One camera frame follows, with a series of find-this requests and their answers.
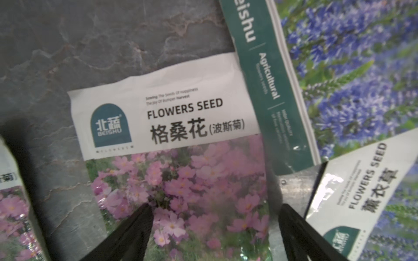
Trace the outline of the lavender seed packet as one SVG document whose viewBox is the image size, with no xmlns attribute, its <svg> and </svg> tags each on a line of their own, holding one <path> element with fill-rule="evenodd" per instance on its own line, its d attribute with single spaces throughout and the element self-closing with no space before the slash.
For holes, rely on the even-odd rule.
<svg viewBox="0 0 418 261">
<path fill-rule="evenodd" d="M 417 130 L 329 161 L 305 218 L 350 261 L 417 260 Z"/>
<path fill-rule="evenodd" d="M 220 5 L 274 174 L 417 128 L 417 1 Z"/>
</svg>

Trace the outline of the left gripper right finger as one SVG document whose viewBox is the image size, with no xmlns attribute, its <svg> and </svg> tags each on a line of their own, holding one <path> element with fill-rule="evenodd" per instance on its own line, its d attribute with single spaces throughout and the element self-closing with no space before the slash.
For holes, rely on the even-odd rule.
<svg viewBox="0 0 418 261">
<path fill-rule="evenodd" d="M 347 261 L 289 204 L 281 206 L 278 223 L 290 261 Z"/>
</svg>

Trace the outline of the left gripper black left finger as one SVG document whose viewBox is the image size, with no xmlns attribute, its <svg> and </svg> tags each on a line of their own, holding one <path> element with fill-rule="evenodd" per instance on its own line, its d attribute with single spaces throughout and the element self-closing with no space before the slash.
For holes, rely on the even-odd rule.
<svg viewBox="0 0 418 261">
<path fill-rule="evenodd" d="M 150 239 L 152 225 L 152 208 L 145 203 L 82 260 L 142 261 Z"/>
</svg>

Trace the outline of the white cosmos seed packet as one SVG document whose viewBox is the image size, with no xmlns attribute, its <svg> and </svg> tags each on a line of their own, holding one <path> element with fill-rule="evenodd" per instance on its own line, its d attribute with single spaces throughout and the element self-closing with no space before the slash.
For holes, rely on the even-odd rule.
<svg viewBox="0 0 418 261">
<path fill-rule="evenodd" d="M 1 260 L 49 259 L 19 167 L 1 139 Z"/>
</svg>

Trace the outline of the pink phlox seed packet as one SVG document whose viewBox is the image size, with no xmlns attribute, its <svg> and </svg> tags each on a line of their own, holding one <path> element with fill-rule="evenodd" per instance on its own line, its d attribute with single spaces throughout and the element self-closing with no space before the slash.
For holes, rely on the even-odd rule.
<svg viewBox="0 0 418 261">
<path fill-rule="evenodd" d="M 144 261 L 270 261 L 262 136 L 234 53 L 69 92 L 108 232 Z"/>
</svg>

